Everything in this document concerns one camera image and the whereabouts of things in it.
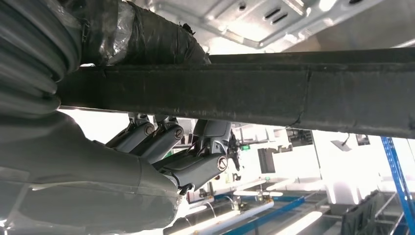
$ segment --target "steel beam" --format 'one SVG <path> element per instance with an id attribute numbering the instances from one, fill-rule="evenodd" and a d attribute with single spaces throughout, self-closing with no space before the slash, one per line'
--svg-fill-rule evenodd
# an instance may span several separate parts
<path id="1" fill-rule="evenodd" d="M 81 68 L 58 95 L 73 107 L 415 138 L 414 51 L 330 53 L 285 53 L 291 60 L 273 64 L 254 63 L 263 54 L 252 63 Z"/>

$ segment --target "fluorescent light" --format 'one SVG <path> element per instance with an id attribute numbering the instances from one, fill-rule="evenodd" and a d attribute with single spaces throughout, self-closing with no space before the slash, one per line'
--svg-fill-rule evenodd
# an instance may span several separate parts
<path id="1" fill-rule="evenodd" d="M 208 207 L 207 206 L 198 206 L 198 207 L 195 207 L 195 208 L 191 208 L 187 211 L 186 215 L 190 215 L 190 214 L 193 214 L 193 213 L 196 213 L 196 212 L 203 211 L 206 208 L 208 208 Z"/>
<path id="2" fill-rule="evenodd" d="M 222 215 L 220 215 L 220 216 L 218 216 L 216 218 L 209 219 L 209 220 L 206 220 L 206 221 L 204 221 L 202 223 L 198 223 L 198 224 L 196 224 L 194 226 L 191 226 L 191 227 L 182 229 L 180 231 L 177 231 L 175 233 L 172 233 L 171 235 L 195 234 L 195 233 L 197 233 L 198 230 L 202 230 L 202 229 L 205 229 L 207 227 L 210 227 L 210 226 L 212 226 L 214 224 L 217 224 L 217 223 L 220 223 L 222 221 L 228 220 L 228 219 L 230 219 L 230 218 L 232 218 L 234 216 L 239 215 L 239 213 L 240 213 L 239 211 L 231 211 L 231 212 L 222 214 Z"/>
<path id="3" fill-rule="evenodd" d="M 283 195 L 282 192 L 263 192 L 262 195 L 270 196 L 270 197 L 280 197 Z"/>
<path id="4" fill-rule="evenodd" d="M 321 11 L 329 11 L 337 0 L 320 0 L 319 8 Z"/>
<path id="5" fill-rule="evenodd" d="M 233 194 L 236 196 L 258 196 L 257 191 L 235 191 Z"/>
<path id="6" fill-rule="evenodd" d="M 252 188 L 254 186 L 261 185 L 265 182 L 267 182 L 267 181 L 266 180 L 260 180 L 260 181 L 252 182 L 252 183 L 249 183 L 249 184 L 239 186 L 239 187 L 236 188 L 236 190 L 239 191 L 239 190 L 244 190 L 244 189 L 247 189 L 247 188 Z"/>
<path id="7" fill-rule="evenodd" d="M 271 197 L 281 197 L 282 195 L 282 192 L 270 192 Z"/>
<path id="8" fill-rule="evenodd" d="M 313 211 L 275 235 L 296 235 L 318 220 L 322 215 L 323 213 L 319 211 Z"/>
<path id="9" fill-rule="evenodd" d="M 278 188 L 285 187 L 286 185 L 292 184 L 295 181 L 296 181 L 295 179 L 288 179 L 288 180 L 284 180 L 284 181 L 278 182 L 278 183 L 276 183 L 274 185 L 269 186 L 267 188 L 267 191 L 272 191 L 274 189 L 278 189 Z"/>

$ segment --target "blue rail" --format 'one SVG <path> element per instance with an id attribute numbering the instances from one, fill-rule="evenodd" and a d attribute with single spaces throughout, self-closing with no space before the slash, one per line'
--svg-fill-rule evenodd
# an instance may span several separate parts
<path id="1" fill-rule="evenodd" d="M 381 137 L 383 147 L 385 148 L 386 157 L 388 158 L 389 166 L 391 167 L 392 178 L 395 182 L 396 191 L 402 205 L 405 219 L 408 224 L 408 229 L 412 235 L 415 235 L 415 205 L 412 202 L 412 196 L 406 185 L 405 177 L 399 163 L 398 155 L 392 138 Z"/>
<path id="2" fill-rule="evenodd" d="M 282 215 L 286 212 L 289 212 L 291 210 L 293 210 L 296 207 L 299 207 L 301 204 L 303 204 L 305 202 L 305 198 L 304 197 L 300 197 L 295 199 L 294 201 L 290 202 L 289 204 L 276 209 L 275 211 L 261 217 L 258 218 L 256 220 L 253 220 L 249 223 L 246 223 L 244 225 L 242 225 L 239 228 L 236 228 L 234 230 L 231 230 L 227 233 L 225 233 L 226 235 L 242 235 L 242 234 L 246 234 L 251 230 L 254 230 L 256 227 L 259 227 L 267 222 L 269 222 L 272 219 L 275 219 L 277 216 Z"/>

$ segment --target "white wall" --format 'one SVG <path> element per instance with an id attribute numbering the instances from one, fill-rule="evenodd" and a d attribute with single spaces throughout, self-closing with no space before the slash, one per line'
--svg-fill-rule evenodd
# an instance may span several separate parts
<path id="1" fill-rule="evenodd" d="M 59 110 L 71 116 L 81 127 L 86 138 L 107 143 L 129 123 L 127 113 L 107 113 L 81 110 Z"/>
<path id="2" fill-rule="evenodd" d="M 70 115 L 82 128 L 90 140 L 106 143 L 128 125 L 126 113 L 105 113 L 80 110 L 60 110 Z M 244 128 L 247 138 L 265 139 L 265 129 L 281 128 L 264 125 L 249 125 Z M 350 135 L 348 152 L 341 151 L 330 141 L 344 141 L 347 134 L 338 132 L 313 131 L 317 154 L 321 164 L 321 174 L 329 192 L 334 192 L 336 201 L 350 203 L 353 195 L 359 199 L 370 190 L 378 187 L 382 191 L 395 191 L 391 169 L 380 137 L 369 136 L 370 145 L 358 146 L 354 134 Z M 411 148 L 415 151 L 415 140 L 393 138 L 393 142 L 405 174 L 408 186 L 415 192 L 415 160 Z M 321 188 L 320 171 L 316 151 L 313 145 L 295 147 L 292 152 L 274 154 L 275 174 L 261 174 L 258 159 L 258 148 L 277 148 L 278 142 L 253 144 L 251 150 L 242 151 L 240 156 L 242 180 L 232 182 L 232 173 L 237 173 L 233 162 L 223 173 L 220 180 L 214 180 L 214 189 L 220 192 L 232 190 L 240 184 L 255 181 L 259 177 L 271 177 L 271 181 L 297 179 L 288 185 L 287 190 L 313 190 Z"/>

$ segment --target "flexible duct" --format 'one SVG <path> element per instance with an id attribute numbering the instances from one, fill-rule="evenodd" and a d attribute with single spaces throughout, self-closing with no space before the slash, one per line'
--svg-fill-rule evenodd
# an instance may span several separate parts
<path id="1" fill-rule="evenodd" d="M 129 24 L 118 20 L 117 9 L 130 9 L 128 3 L 62 2 L 65 7 L 55 0 L 0 0 L 0 220 L 10 234 L 121 234 L 164 227 L 174 219 L 177 188 L 138 157 L 87 140 L 70 117 L 56 111 L 60 102 L 55 93 L 56 82 L 75 71 L 80 61 L 102 65 L 125 56 L 131 63 L 145 64 L 149 62 L 140 59 L 171 42 L 134 53 L 128 51 L 131 39 L 121 37 L 129 42 L 124 48 L 129 54 L 117 57 L 117 24 Z M 90 11 L 77 11 L 79 6 Z M 142 11 L 133 9 L 133 16 Z M 115 16 L 107 19 L 115 23 L 106 25 L 104 16 Z M 146 18 L 179 31 L 179 39 L 172 39 L 176 45 L 194 41 L 178 25 L 144 11 L 140 20 Z M 161 38 L 167 43 L 170 36 L 177 33 Z M 184 53 L 184 59 L 198 52 L 199 62 L 205 61 L 197 44 L 176 51 Z"/>

